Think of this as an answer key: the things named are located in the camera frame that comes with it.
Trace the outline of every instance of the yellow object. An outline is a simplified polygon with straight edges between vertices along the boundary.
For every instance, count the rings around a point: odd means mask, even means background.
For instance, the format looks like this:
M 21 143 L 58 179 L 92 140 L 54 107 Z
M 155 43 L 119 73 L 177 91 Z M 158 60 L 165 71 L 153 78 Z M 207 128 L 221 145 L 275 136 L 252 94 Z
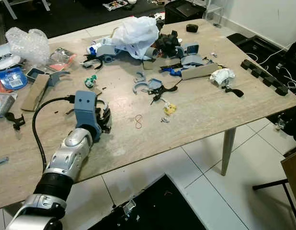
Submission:
M 169 102 L 166 102 L 164 105 L 164 113 L 166 115 L 171 115 L 176 111 L 177 107 L 174 104 L 170 104 Z

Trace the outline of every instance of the white tile floor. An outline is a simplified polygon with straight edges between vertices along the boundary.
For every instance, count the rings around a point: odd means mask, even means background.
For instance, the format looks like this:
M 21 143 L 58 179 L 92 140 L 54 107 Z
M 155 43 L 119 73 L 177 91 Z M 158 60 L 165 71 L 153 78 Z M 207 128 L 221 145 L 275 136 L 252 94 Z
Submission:
M 110 34 L 121 20 L 51 38 L 51 43 Z M 223 36 L 234 31 L 223 27 Z M 281 186 L 254 192 L 251 186 L 285 178 L 282 155 L 296 145 L 266 118 L 237 128 L 225 177 L 221 169 L 223 133 L 172 149 L 72 187 L 65 230 L 85 230 L 106 216 L 111 198 L 120 204 L 167 173 L 209 230 L 296 230 Z M 0 209 L 0 230 L 11 216 Z

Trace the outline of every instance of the wall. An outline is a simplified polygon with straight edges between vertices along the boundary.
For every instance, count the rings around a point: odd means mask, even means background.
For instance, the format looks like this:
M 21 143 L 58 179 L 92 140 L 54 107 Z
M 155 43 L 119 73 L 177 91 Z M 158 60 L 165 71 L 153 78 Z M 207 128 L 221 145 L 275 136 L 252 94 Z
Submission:
M 277 45 L 296 41 L 296 0 L 227 0 L 224 17 Z

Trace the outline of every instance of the bubble wrap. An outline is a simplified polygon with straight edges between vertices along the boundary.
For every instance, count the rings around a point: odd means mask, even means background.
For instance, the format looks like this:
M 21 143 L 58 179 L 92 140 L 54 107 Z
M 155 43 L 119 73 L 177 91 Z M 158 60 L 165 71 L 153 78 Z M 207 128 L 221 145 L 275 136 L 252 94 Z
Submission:
M 45 65 L 50 56 L 47 36 L 40 30 L 22 31 L 17 27 L 9 29 L 5 36 L 11 47 L 11 53 L 21 56 L 32 64 Z

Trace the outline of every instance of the robotic arm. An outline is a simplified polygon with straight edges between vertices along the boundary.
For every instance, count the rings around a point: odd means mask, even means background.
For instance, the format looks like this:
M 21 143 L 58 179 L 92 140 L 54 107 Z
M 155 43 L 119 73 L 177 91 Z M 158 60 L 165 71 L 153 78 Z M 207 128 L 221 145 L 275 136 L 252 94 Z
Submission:
M 104 104 L 103 114 L 96 108 Z M 18 210 L 7 230 L 61 230 L 66 200 L 83 160 L 102 132 L 111 130 L 110 109 L 93 92 L 77 91 L 75 96 L 76 129 L 62 141 L 47 165 L 34 192 Z

